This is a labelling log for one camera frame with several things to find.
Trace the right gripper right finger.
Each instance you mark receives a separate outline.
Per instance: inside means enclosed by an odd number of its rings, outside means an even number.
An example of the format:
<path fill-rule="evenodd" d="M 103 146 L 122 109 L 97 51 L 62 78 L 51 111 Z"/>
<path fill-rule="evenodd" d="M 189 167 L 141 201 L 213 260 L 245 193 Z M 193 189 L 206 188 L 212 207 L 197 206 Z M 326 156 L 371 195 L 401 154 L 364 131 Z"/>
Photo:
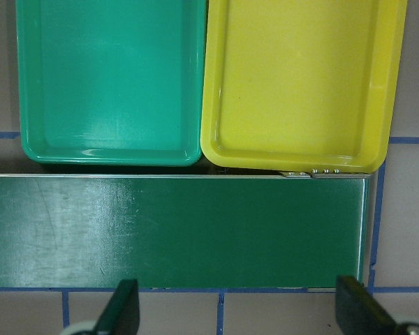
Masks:
<path fill-rule="evenodd" d="M 394 318 L 353 276 L 338 276 L 335 317 L 342 334 L 399 334 Z"/>

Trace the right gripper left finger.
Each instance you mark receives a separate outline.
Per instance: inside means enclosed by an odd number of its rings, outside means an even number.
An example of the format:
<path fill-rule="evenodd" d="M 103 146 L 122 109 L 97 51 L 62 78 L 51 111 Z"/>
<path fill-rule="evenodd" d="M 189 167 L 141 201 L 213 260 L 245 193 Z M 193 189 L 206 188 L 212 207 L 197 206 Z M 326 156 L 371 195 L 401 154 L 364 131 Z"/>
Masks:
<path fill-rule="evenodd" d="M 137 334 L 140 327 L 138 281 L 121 280 L 94 326 L 95 334 Z"/>

